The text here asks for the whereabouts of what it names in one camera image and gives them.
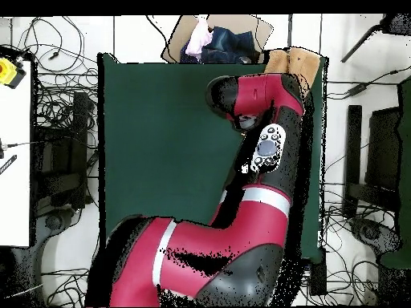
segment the black chair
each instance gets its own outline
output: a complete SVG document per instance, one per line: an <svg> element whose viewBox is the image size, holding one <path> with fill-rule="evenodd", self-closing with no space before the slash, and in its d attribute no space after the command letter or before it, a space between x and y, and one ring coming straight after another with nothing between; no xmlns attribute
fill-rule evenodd
<svg viewBox="0 0 411 308"><path fill-rule="evenodd" d="M378 25L374 25L362 36L359 42L342 58L341 62L345 63L356 50L367 40L374 32L395 35L411 35L411 14L384 14Z"/></svg>

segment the control button panel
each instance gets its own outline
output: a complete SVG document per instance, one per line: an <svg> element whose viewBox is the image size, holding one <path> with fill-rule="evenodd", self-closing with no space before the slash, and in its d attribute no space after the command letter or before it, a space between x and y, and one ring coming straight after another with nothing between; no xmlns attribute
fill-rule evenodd
<svg viewBox="0 0 411 308"><path fill-rule="evenodd" d="M253 172L272 172L279 167L286 132L278 124L267 125L260 133L250 169Z"/></svg>

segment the cardboard box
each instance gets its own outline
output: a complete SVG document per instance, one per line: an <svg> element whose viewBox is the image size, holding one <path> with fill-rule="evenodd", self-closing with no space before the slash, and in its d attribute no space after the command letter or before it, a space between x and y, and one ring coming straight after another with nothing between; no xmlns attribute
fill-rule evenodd
<svg viewBox="0 0 411 308"><path fill-rule="evenodd" d="M248 14L211 14L207 18L207 22L209 23L210 28L219 26L226 28L227 30L231 30L234 34L240 34L248 31L253 32L254 48L256 51L261 51L260 46L264 48L264 45L273 31L272 25ZM181 49L189 41L197 23L198 20L193 15L182 15L178 19L177 25L175 26L169 40L169 52L166 47L161 55L165 61L175 63L173 61L174 58L180 62ZM255 32L257 32L258 41L255 38Z"/></svg>

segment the white floor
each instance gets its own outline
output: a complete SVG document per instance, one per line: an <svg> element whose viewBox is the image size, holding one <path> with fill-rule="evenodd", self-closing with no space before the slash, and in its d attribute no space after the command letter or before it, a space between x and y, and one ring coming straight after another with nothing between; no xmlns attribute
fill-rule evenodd
<svg viewBox="0 0 411 308"><path fill-rule="evenodd" d="M274 27L273 34L268 39L265 49L287 46L288 15L287 14L258 14L258 16ZM292 46L306 47L319 52L329 58L328 81L341 82L329 83L328 92L343 93L354 85L346 82L366 82L394 69L406 68L411 64L410 38L375 34L346 62L340 60L344 54L357 42L363 33L371 26L377 24L382 14L324 14L321 25L320 14L294 14L292 26ZM17 45L22 33L30 25L32 18L14 18L12 43ZM79 50L79 34L61 17L48 18L63 36L63 48L75 52ZM85 37L85 56L96 60L98 52L114 53L121 63L164 63L160 54L164 48L163 38L150 26L144 16L121 17L71 17L71 20L83 32ZM159 28L166 38L178 20L178 16L155 16ZM322 27L322 38L319 39ZM59 45L60 40L56 32L46 23L40 22L36 30L38 40L43 44ZM0 43L10 43L10 28L0 19ZM33 34L27 44L35 43ZM92 61L86 61L87 67L96 67ZM48 60L44 57L43 65L50 69L69 66L71 59L58 57ZM380 79L381 83L399 83L411 75L411 70L396 75L389 75ZM326 167L344 155L345 123L348 105L359 104L363 106L362 144L368 141L368 120L372 111L394 107L398 105L397 88L393 85L372 85L368 90L358 96L345 100L328 100L327 121L327 152ZM361 152L361 172L364 174L366 167L367 148ZM326 174L326 182L342 183L344 162L341 161L330 168ZM90 179L89 187L96 203L98 204L97 180ZM327 186L326 190L338 195L342 187L338 185ZM341 199L331 192L326 193L326 201L341 202ZM75 268L88 268L92 254L96 247L99 212L97 207L89 205L84 211L79 224L53 237L47 244L43 256L43 271L70 270ZM374 261L375 257L369 247L356 241L349 232L340 230L338 233L329 233L328 243L344 257L348 270L354 263L368 259ZM344 265L337 253L327 256L328 269L331 273L343 270ZM360 265L356 275L362 280L376 280L376 271L371 265ZM333 281L348 280L347 274L330 277ZM65 278L50 278L44 280L44 293L51 294ZM329 289L345 287L344 282L330 282ZM372 303L372 294L366 293L367 302ZM333 294L338 303L348 304L351 295ZM319 298L311 298L320 303ZM67 296L60 294L56 302L68 302ZM306 305L306 299L299 294L295 305ZM355 299L352 304L360 304Z"/></svg>

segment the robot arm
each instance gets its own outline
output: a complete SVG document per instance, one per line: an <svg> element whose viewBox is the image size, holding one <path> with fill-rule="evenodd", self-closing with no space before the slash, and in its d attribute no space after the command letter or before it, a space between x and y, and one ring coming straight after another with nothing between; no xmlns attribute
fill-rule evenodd
<svg viewBox="0 0 411 308"><path fill-rule="evenodd" d="M207 101L211 107L218 101L214 110L222 108L234 123L244 116L259 122L246 134L237 163L246 160L255 176L247 176L240 188L227 186L213 224L141 216L122 221L96 264L111 279L107 306L159 306L160 288L196 298L204 306L267 303L283 259L303 105L284 86L294 78L253 77L213 81ZM231 192L239 195L231 206L235 216L218 225Z"/></svg>

